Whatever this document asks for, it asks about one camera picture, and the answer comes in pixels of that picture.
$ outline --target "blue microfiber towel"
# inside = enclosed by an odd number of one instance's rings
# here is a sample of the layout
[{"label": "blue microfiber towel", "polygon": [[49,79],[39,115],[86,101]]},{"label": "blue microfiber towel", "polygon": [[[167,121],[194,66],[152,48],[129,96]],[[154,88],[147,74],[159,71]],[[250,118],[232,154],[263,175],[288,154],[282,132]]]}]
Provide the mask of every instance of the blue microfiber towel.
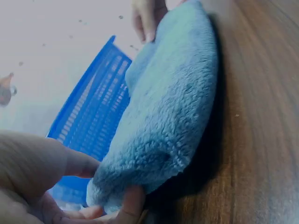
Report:
[{"label": "blue microfiber towel", "polygon": [[88,184],[88,205],[115,211],[127,186],[150,193],[186,168],[209,120],[217,69],[214,32],[200,2],[170,11],[126,73],[130,103]]}]

